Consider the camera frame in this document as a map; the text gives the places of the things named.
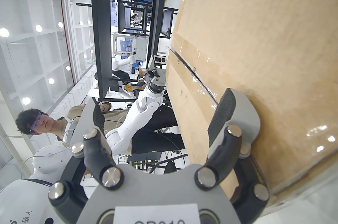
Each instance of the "man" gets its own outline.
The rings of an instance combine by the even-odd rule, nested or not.
[[[102,102],[99,106],[105,116],[105,133],[122,125],[127,115],[127,110],[109,111],[111,109],[109,102]],[[82,105],[72,107],[66,116],[78,122],[83,108],[84,106]],[[36,136],[42,133],[53,133],[59,140],[62,140],[67,120],[65,118],[54,120],[39,109],[29,109],[19,113],[15,123],[18,130],[24,134]],[[129,148],[123,154],[133,155],[151,151],[164,152],[183,149],[184,143],[181,135],[154,132],[161,128],[176,125],[177,122],[173,110],[165,105],[160,106],[146,126],[135,133],[129,143]]]

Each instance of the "round light bulb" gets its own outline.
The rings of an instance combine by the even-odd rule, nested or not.
[[[22,104],[28,105],[29,103],[30,103],[30,98],[29,97],[22,98]]]
[[[10,33],[8,32],[7,29],[5,29],[5,28],[0,29],[0,36],[1,36],[1,37],[6,38],[6,37],[9,36],[9,34],[10,34]]]
[[[42,31],[42,26],[37,25],[37,26],[35,27],[35,30],[36,30],[37,32],[41,32],[41,31]]]

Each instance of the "black metal shelf frame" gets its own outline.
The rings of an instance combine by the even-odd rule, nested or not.
[[[170,9],[169,7],[164,7],[164,2],[165,0],[153,0],[152,2],[147,64],[149,63],[151,55],[157,55],[159,38],[163,37],[160,36],[163,10]],[[127,101],[127,99],[105,98],[112,81],[110,3],[110,0],[92,0],[99,96],[101,101],[131,102]]]

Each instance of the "black hair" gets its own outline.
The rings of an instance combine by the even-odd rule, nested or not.
[[[17,119],[15,120],[15,124],[17,125],[18,130],[21,133],[30,135],[31,134],[30,127],[35,122],[38,113],[45,114],[43,111],[39,109],[29,109],[19,113]]]

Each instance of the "safety glasses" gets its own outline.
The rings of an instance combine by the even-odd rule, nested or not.
[[[30,131],[32,132],[32,133],[36,133],[36,129],[37,129],[37,127],[39,126],[39,124],[37,123],[37,121],[40,121],[40,120],[44,120],[44,119],[46,119],[47,118],[47,116],[45,115],[45,114],[43,114],[43,113],[38,113],[37,115],[36,115],[36,118],[35,118],[35,122],[32,124],[32,126],[30,127]]]

